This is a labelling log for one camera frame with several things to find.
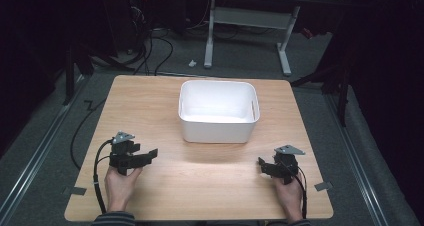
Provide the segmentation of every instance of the metal rail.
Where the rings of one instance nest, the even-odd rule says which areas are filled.
[[[3,202],[0,208],[0,225],[7,225],[12,218],[13,213],[18,207],[27,189],[31,185],[31,182],[37,175],[37,172],[43,164],[47,154],[49,153],[52,147],[52,141],[55,138],[58,129],[66,118],[69,109],[77,98],[78,93],[87,84],[87,81],[88,79],[84,78],[82,75],[77,79],[77,90],[74,97],[67,105],[63,105],[53,123],[50,125],[49,129],[44,135],[43,139],[41,140],[40,144],[38,145],[34,155],[31,157],[30,161],[16,181],[15,186],[10,191],[6,200]]]
[[[334,98],[331,95],[325,94],[324,99],[331,109],[332,118],[334,119],[334,122],[336,122],[339,132],[344,140],[344,149],[349,164],[352,167],[352,172],[356,178],[362,196],[364,197],[365,203],[371,214],[371,218],[374,221],[374,225],[389,225],[386,216],[384,215],[384,212],[380,206],[374,188],[371,185],[364,168],[362,167],[361,160],[359,159],[358,154],[356,153],[355,147],[353,145],[352,140],[350,139],[349,133],[347,132],[346,128],[343,127],[340,123],[340,120],[337,116],[337,105]]]

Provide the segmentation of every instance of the hand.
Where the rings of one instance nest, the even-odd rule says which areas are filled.
[[[130,175],[124,176],[119,174],[116,168],[109,166],[105,177],[107,212],[125,211],[141,171],[143,168],[136,168]]]
[[[299,180],[302,182],[302,175],[297,175]],[[288,223],[294,223],[302,220],[301,201],[303,190],[299,182],[293,178],[293,180],[284,185],[283,179],[273,177],[272,180],[277,190],[278,201],[286,213]]]

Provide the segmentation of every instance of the wooden tabletop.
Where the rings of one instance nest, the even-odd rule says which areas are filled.
[[[67,220],[92,221],[101,213],[92,183],[93,163],[99,146],[119,130],[136,136],[133,141],[141,144],[140,153],[159,150],[153,163],[144,167],[127,207],[137,220],[285,218],[271,178],[260,172],[258,157],[272,163],[274,149],[287,144],[306,152],[296,159],[308,183],[308,218],[333,215],[327,192],[314,188],[323,180],[287,81],[220,79],[252,84],[261,116],[245,144],[199,144],[183,140],[178,117],[180,89],[187,80],[196,78],[115,78],[75,183],[87,191],[71,196]],[[102,155],[109,153],[106,146]],[[106,159],[98,169],[106,205],[107,168]]]

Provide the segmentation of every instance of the white plastic bin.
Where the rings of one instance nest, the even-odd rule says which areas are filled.
[[[183,138],[197,143],[245,143],[260,117],[251,84],[214,80],[183,83],[178,114]]]

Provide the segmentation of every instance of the wrist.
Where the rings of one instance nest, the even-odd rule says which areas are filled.
[[[126,207],[124,202],[111,202],[108,204],[107,212],[125,211]]]
[[[287,217],[287,222],[289,224],[300,221],[303,219],[302,211],[300,210],[300,207],[283,207],[284,213]]]

